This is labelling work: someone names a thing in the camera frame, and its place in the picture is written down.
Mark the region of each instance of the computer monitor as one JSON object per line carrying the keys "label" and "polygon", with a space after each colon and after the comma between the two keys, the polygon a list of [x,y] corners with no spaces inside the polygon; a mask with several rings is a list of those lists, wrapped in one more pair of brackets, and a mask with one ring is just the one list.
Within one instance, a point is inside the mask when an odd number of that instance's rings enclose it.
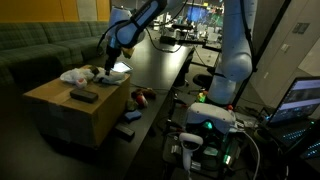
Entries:
{"label": "computer monitor", "polygon": [[187,13],[187,19],[189,21],[193,22],[198,22],[201,19],[204,19],[208,14],[208,10],[201,8],[201,7],[195,7],[195,6],[190,6],[188,8],[188,13]]}
{"label": "computer monitor", "polygon": [[295,78],[276,111],[269,117],[267,125],[307,119],[319,104],[320,76]]}

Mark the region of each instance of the green couch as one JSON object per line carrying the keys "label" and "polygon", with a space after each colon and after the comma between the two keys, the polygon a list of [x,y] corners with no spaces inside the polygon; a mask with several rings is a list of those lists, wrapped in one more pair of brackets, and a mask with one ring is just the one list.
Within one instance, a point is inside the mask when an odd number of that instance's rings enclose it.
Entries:
{"label": "green couch", "polygon": [[107,27],[102,21],[0,23],[0,86],[14,83],[12,63],[56,57],[68,66],[94,58]]}

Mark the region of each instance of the small box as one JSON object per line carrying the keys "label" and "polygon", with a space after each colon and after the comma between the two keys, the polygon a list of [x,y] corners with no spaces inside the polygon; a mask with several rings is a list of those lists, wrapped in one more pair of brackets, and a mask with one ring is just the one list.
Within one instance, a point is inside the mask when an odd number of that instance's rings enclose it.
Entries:
{"label": "small box", "polygon": [[86,103],[71,98],[75,85],[55,79],[24,94],[40,133],[98,148],[123,114],[130,97],[130,75],[120,86],[88,82],[99,98]]}

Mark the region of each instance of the cardboard box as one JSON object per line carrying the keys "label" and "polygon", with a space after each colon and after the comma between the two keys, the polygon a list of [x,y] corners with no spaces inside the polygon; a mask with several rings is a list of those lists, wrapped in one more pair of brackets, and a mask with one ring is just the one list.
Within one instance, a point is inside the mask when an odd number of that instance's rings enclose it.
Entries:
{"label": "cardboard box", "polygon": [[70,97],[75,85],[55,79],[24,94],[40,133],[98,148],[125,110],[130,76],[120,85],[89,82],[85,90],[99,99],[86,103]]}

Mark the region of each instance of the laptop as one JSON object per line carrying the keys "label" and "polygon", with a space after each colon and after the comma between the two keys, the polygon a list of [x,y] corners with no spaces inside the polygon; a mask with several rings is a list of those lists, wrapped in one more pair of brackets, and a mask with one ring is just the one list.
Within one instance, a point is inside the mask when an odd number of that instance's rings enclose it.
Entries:
{"label": "laptop", "polygon": [[[313,122],[309,116],[315,112],[319,105],[320,76],[297,77],[275,111],[265,118],[265,128],[274,138],[289,148]],[[306,151],[302,155],[304,158],[320,155],[320,140],[309,150],[313,153],[310,154],[309,151]]]}

